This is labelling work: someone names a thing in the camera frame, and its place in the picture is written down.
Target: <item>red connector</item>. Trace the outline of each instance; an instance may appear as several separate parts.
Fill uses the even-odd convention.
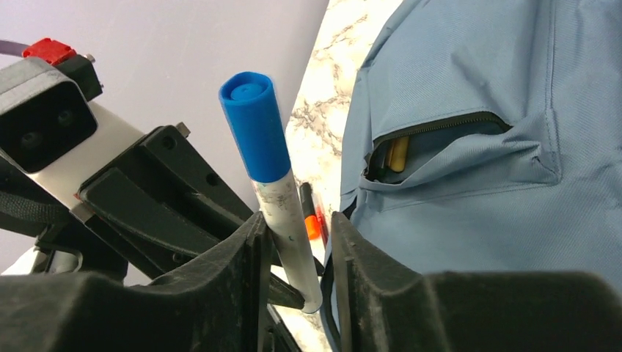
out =
[[[50,65],[58,65],[59,63],[77,55],[69,45],[63,44],[59,41],[52,40],[50,38],[43,38],[35,44],[29,46],[23,51],[22,56],[36,56],[39,57]]]

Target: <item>screw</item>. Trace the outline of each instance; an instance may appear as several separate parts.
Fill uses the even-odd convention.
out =
[[[190,129],[188,128],[188,126],[186,126],[185,123],[179,122],[177,125],[175,125],[175,128],[177,128],[177,131],[181,133],[183,138],[188,138],[188,136],[190,136]]]
[[[173,253],[173,261],[177,264],[181,264],[185,261],[183,254]]]
[[[162,139],[162,147],[168,150],[172,150],[176,145],[177,142],[171,136],[166,136]]]
[[[87,59],[87,60],[91,61],[91,63],[92,63],[92,64],[95,64],[95,57],[93,57],[93,55],[91,55],[91,54],[85,54],[85,55],[82,55],[82,56],[83,56],[85,59]]]
[[[220,177],[218,177],[217,174],[211,172],[209,173],[207,176],[205,176],[205,181],[208,183],[208,185],[210,186],[217,186],[219,181],[220,181]]]

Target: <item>open zipper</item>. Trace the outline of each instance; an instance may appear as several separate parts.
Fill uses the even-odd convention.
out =
[[[401,130],[394,131],[392,133],[385,134],[383,136],[378,137],[373,141],[373,149],[372,152],[365,156],[365,161],[367,162],[367,168],[363,172],[363,176],[368,180],[374,180],[378,175],[378,171],[382,168],[379,167],[378,159],[380,155],[384,155],[386,152],[386,142],[403,138],[410,137],[421,133],[427,133],[432,131],[437,131],[445,128],[457,127],[460,125],[466,125],[469,123],[479,123],[479,122],[490,122],[499,126],[501,131],[504,133],[508,131],[512,126],[505,123],[501,120],[497,115],[489,112],[489,111],[479,111],[471,114],[460,115],[456,117],[448,117],[446,119],[431,121],[422,123],[420,125],[415,125],[407,128],[402,128]]]

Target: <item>cable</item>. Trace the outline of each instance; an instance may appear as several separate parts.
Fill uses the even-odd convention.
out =
[[[0,55],[10,55],[22,57],[24,50],[28,48],[28,45],[11,42],[9,40],[0,40]]]

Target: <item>blue marker cap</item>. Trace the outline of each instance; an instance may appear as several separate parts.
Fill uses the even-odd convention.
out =
[[[291,161],[270,78],[238,73],[223,84],[219,97],[251,179],[271,183],[283,178]]]

